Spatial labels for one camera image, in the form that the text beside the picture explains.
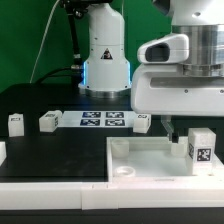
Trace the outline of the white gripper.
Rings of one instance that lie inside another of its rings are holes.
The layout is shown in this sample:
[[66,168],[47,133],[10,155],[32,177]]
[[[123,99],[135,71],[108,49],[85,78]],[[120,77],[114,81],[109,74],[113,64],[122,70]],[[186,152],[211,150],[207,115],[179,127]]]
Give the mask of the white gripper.
[[162,115],[172,143],[179,141],[172,116],[224,116],[224,78],[189,77],[177,65],[141,64],[133,74],[131,108]]

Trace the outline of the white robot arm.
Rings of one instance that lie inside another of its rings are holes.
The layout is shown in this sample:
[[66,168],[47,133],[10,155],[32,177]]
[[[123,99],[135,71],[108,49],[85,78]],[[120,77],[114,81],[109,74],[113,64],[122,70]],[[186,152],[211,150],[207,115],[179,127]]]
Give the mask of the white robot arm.
[[224,116],[224,0],[152,0],[171,33],[139,47],[131,107],[150,115]]

